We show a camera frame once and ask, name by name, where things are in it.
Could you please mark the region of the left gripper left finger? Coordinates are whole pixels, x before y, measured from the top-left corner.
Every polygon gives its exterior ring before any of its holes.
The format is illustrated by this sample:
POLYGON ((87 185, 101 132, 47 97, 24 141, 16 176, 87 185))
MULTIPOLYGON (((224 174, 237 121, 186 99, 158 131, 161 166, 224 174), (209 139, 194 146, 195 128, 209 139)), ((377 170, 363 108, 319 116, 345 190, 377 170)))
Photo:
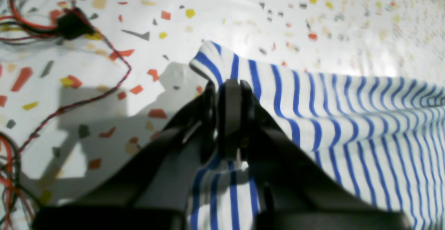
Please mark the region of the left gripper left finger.
POLYGON ((216 87, 181 108, 118 172, 73 203, 44 206, 33 230, 185 230, 197 171, 215 151, 216 87))

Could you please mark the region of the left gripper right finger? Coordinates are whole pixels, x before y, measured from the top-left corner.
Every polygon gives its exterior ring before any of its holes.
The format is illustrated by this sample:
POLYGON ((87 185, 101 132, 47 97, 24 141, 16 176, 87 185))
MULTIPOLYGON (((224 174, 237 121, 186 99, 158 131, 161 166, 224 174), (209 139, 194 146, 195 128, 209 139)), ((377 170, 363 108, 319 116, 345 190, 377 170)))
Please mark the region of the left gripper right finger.
POLYGON ((409 230, 402 212, 364 203, 341 188, 261 107, 246 81, 218 91, 218 153, 249 165, 261 212, 255 230, 409 230))

